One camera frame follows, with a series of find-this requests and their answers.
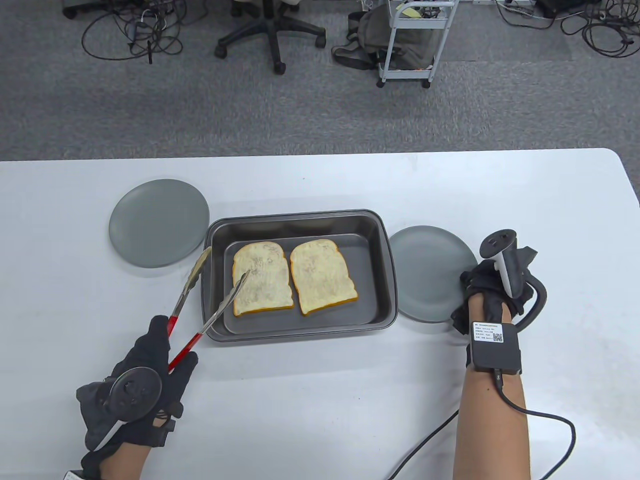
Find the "person's right hand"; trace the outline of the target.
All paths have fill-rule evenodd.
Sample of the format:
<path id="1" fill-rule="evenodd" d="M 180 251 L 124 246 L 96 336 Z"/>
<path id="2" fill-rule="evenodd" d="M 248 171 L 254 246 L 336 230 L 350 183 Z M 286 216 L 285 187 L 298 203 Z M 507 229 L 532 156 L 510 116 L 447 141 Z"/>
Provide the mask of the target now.
<path id="1" fill-rule="evenodd" d="M 484 259 L 472 270 L 460 275 L 464 300 L 451 313 L 453 327 L 462 335 L 468 335 L 472 326 L 469 300 L 476 295 L 482 296 L 482 321 L 502 323 L 503 310 L 506 307 L 510 317 L 520 316 L 515 324 L 521 332 L 530 326 L 542 312 L 547 301 L 547 291 L 541 281 L 535 278 L 528 265 L 537 255 L 531 247 L 512 250 L 513 262 L 498 266 L 494 259 Z"/>

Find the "person's left hand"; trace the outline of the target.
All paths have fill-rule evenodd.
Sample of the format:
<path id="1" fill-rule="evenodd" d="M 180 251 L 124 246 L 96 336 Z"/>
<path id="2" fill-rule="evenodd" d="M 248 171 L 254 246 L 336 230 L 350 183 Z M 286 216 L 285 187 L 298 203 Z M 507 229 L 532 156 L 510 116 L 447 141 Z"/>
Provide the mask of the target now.
<path id="1" fill-rule="evenodd" d="M 77 389 L 87 450 L 165 445 L 183 414 L 181 400 L 199 362 L 196 352 L 188 352 L 173 367 L 169 354 L 169 318 L 158 315 L 110 375 Z"/>

